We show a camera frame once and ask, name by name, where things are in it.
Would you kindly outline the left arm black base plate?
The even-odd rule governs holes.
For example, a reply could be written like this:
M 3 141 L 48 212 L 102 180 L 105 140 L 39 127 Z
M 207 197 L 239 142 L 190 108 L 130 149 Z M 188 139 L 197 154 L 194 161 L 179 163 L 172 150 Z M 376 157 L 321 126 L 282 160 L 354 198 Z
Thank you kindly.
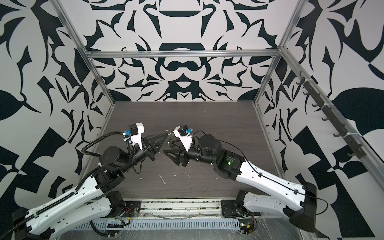
M 123 217 L 131 218 L 140 214 L 141 201 L 125 201 L 125 207 L 123 208 Z

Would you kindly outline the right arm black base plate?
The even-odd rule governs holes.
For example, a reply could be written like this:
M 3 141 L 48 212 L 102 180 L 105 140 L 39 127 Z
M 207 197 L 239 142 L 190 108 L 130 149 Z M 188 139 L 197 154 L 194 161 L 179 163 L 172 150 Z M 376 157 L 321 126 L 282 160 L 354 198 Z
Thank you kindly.
M 221 210 L 224 218 L 240 218 L 246 215 L 236 207 L 235 200 L 221 200 Z

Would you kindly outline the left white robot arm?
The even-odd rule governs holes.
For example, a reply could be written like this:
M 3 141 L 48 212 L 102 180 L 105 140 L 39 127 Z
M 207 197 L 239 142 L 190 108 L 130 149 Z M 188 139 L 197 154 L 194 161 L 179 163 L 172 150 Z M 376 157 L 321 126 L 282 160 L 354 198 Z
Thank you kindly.
M 102 140 L 120 135 L 128 144 L 129 153 L 116 146 L 103 154 L 88 149 Z M 98 218 L 118 217 L 126 203 L 115 191 L 124 181 L 124 173 L 141 164 L 146 158 L 155 160 L 167 138 L 167 133 L 142 138 L 132 131 L 110 132 L 90 142 L 82 149 L 85 155 L 99 158 L 100 165 L 86 174 L 78 185 L 46 204 L 27 210 L 20 208 L 13 213 L 13 227 L 2 234 L 16 240 L 53 240 L 67 231 Z

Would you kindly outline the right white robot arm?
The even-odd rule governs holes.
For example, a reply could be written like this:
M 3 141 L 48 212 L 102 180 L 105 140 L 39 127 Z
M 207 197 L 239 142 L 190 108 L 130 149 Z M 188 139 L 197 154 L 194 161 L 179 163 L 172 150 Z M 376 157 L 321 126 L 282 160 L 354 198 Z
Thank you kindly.
M 190 160 L 207 163 L 220 177 L 252 186 L 275 198 L 261 201 L 250 192 L 240 191 L 236 205 L 242 212 L 275 213 L 303 231 L 316 231 L 318 200 L 314 184 L 296 184 L 266 172 L 246 157 L 225 150 L 222 142 L 211 134 L 202 136 L 196 145 L 191 136 L 177 137 L 169 144 L 172 149 L 163 152 L 176 165 L 185 167 Z

